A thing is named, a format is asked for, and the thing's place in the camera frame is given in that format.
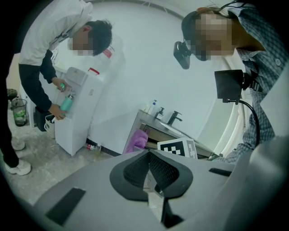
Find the handle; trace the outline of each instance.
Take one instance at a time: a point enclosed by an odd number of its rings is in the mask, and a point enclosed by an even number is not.
[[[174,111],[174,112],[176,112],[176,113],[178,113],[178,114],[182,115],[180,112],[177,112],[177,111]]]

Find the red label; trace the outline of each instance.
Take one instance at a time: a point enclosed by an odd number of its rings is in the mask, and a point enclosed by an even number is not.
[[[105,54],[107,56],[107,58],[109,58],[109,59],[112,56],[112,52],[109,49],[105,49],[103,54]]]
[[[99,74],[99,72],[96,70],[96,69],[93,69],[93,68],[89,68],[89,71],[93,71],[93,72],[95,72],[96,74]]]

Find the white hoodie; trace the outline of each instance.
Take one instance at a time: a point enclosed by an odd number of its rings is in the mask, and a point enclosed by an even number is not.
[[[54,0],[35,19],[23,41],[19,64],[41,66],[47,50],[91,20],[93,6],[83,0]]]

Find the black sleeve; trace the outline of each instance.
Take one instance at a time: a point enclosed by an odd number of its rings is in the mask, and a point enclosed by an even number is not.
[[[29,98],[44,111],[51,107],[51,101],[45,94],[39,81],[40,66],[19,64],[21,84]]]
[[[44,79],[48,83],[51,83],[53,77],[56,77],[55,69],[52,65],[51,61],[52,52],[47,50],[44,59],[42,60],[42,64],[40,66],[40,72],[43,74]]]

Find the camera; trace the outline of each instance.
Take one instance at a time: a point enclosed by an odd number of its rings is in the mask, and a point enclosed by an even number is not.
[[[185,42],[176,42],[173,49],[173,56],[177,59],[183,69],[190,68],[191,52],[187,48]]]

